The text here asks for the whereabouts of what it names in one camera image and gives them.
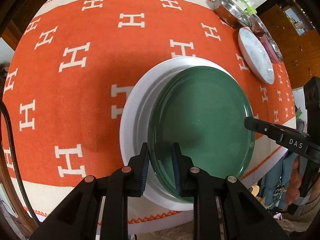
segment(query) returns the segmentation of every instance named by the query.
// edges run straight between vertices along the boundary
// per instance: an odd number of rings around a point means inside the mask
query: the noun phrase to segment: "table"
[[[260,82],[244,62],[237,29],[212,11],[212,0],[49,0],[18,44],[3,100],[12,121],[22,179],[44,219],[86,175],[103,177],[123,166],[122,109],[135,83],[171,57],[197,56],[225,68],[245,91],[255,118],[295,128],[284,64],[275,83]],[[2,122],[3,147],[14,175]],[[251,186],[286,149],[256,135],[242,182]],[[192,220],[144,197],[129,198],[129,234]]]

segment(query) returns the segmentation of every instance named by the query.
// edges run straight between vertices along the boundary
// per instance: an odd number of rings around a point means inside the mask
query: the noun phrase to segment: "stacked plates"
[[[252,157],[254,133],[245,129],[250,104],[223,68],[197,57],[177,57],[148,71],[135,85],[120,124],[124,164],[148,142],[150,160],[144,196],[168,209],[193,209],[192,199],[175,190],[171,145],[213,176],[245,172]]]

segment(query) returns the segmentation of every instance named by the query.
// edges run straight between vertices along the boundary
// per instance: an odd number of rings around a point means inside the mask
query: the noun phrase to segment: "white plate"
[[[273,66],[258,38],[251,31],[241,28],[238,33],[238,44],[252,72],[261,81],[272,85],[275,81]]]
[[[128,164],[132,156],[140,153],[142,143],[147,141],[151,110],[161,90],[176,74],[194,66],[214,67],[231,76],[217,64],[198,57],[172,58],[145,73],[132,89],[122,112],[120,149],[124,165]],[[149,165],[146,190],[143,195],[153,203],[171,210],[193,209],[192,203],[185,203],[175,198],[162,187],[151,165]]]

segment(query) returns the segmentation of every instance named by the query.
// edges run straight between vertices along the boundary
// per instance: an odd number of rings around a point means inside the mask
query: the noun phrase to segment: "wooden cabinet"
[[[17,48],[22,33],[28,27],[37,11],[47,0],[25,0],[20,9],[16,12],[13,19],[2,34],[4,41],[13,49]]]
[[[312,76],[320,77],[320,35],[316,30],[299,36],[277,5],[260,18],[282,53],[293,89],[302,87]]]

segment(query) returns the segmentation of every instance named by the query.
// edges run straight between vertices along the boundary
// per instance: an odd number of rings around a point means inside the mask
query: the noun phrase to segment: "screw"
[[[86,183],[93,182],[93,180],[94,180],[94,176],[92,176],[92,175],[86,176],[86,177],[84,178],[84,181],[85,181]]]
[[[237,181],[237,178],[235,176],[229,176],[227,180],[231,183],[235,183]]]
[[[192,173],[198,173],[198,172],[200,171],[200,169],[199,169],[198,167],[191,167],[191,168],[190,168],[190,171],[191,171]]]
[[[128,173],[128,172],[131,171],[131,167],[129,167],[129,166],[124,166],[124,167],[121,169],[121,171],[124,172],[124,173]]]

